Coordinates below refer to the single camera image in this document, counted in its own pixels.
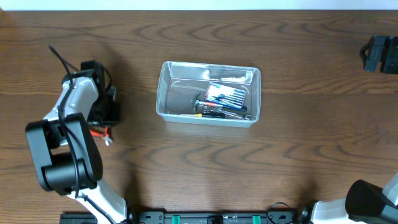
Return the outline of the red handled cutting pliers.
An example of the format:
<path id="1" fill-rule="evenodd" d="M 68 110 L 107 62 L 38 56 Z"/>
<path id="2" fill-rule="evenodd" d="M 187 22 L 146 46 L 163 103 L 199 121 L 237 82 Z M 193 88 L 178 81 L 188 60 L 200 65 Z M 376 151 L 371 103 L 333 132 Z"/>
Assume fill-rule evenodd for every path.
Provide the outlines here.
<path id="1" fill-rule="evenodd" d="M 111 134 L 111 128 L 106 126 L 103 131 L 99 131 L 94 128 L 90 128 L 90 133 L 92 136 L 101 138 L 106 146 L 110 146 L 113 143 L 113 137 Z"/>

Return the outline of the small claw hammer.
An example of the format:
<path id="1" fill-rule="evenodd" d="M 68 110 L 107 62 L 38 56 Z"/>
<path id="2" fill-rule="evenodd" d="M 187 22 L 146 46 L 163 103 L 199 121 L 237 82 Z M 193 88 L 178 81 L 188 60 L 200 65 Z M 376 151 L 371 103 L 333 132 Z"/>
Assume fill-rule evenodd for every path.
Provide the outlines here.
<path id="1" fill-rule="evenodd" d="M 245 106 L 243 106 L 242 108 L 233 108 L 230 106 L 225 106 L 219 103 L 214 103 L 214 102 L 210 102 L 210 101 L 203 101 L 200 100 L 198 97 L 201 95 L 201 93 L 197 93 L 196 97 L 193 99 L 192 103 L 193 103 L 193 107 L 192 110 L 193 111 L 197 111 L 199 106 L 202 106 L 203 108 L 205 106 L 207 107 L 212 107 L 212 108 L 217 108 L 217 109 L 229 109 L 229 110 L 234 110 L 234 111 L 243 111 L 246 112 L 247 108 Z"/>

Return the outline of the silver wrench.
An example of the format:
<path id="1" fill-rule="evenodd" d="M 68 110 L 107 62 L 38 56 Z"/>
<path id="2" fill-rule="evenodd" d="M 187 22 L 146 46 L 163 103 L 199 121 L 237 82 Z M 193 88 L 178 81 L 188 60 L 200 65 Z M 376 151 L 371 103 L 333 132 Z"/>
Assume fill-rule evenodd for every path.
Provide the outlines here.
<path id="1" fill-rule="evenodd" d="M 203 110 L 206 113 L 222 113 L 224 118 L 227 118 L 227 119 L 240 119 L 240 120 L 250 120 L 251 119 L 250 114 L 239 114 L 239 113 L 231 112 L 228 110 L 223 110 L 221 108 L 204 106 Z"/>

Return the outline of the black yellow screwdriver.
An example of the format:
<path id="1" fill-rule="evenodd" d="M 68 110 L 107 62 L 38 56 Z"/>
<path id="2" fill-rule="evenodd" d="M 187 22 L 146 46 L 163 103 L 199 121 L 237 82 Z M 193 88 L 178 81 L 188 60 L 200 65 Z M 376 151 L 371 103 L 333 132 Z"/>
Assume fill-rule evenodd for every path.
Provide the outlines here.
<path id="1" fill-rule="evenodd" d="M 181 114 L 181 116 L 190 116 L 190 117 L 197 117 L 197 118 L 217 118 L 217 119 L 224 119 L 224 113 L 193 113 L 193 114 Z"/>

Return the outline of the blue precision screwdriver set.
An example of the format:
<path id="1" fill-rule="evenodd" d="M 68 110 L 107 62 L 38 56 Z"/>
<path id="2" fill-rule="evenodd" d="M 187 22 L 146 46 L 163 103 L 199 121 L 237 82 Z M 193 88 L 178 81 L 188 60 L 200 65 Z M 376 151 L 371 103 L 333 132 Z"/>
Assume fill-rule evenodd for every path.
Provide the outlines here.
<path id="1" fill-rule="evenodd" d="M 245 97 L 244 90 L 210 82 L 205 94 L 205 101 L 231 109 L 243 110 Z"/>

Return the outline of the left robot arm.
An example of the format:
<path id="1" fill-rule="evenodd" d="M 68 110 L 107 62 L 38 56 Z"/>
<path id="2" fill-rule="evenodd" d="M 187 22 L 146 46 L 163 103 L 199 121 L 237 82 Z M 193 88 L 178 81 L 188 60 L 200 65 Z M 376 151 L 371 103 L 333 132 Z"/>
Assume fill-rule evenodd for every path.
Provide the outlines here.
<path id="1" fill-rule="evenodd" d="M 103 177 L 103 162 L 91 127 L 104 128 L 110 145 L 111 128 L 120 122 L 116 89 L 105 78 L 108 69 L 95 60 L 62 80 L 62 94 L 40 121 L 25 134 L 40 186 L 81 203 L 97 223 L 135 223 L 126 200 Z"/>

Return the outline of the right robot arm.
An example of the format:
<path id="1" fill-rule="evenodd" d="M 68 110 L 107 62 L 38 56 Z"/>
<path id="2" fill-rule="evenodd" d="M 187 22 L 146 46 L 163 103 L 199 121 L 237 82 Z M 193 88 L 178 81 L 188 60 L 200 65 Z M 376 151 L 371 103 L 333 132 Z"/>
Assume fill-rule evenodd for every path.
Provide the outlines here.
<path id="1" fill-rule="evenodd" d="M 397 74 L 396 36 L 372 36 L 359 55 L 365 71 Z M 303 206 L 294 223 L 397 224 L 397 175 L 383 188 L 357 180 L 344 198 Z"/>

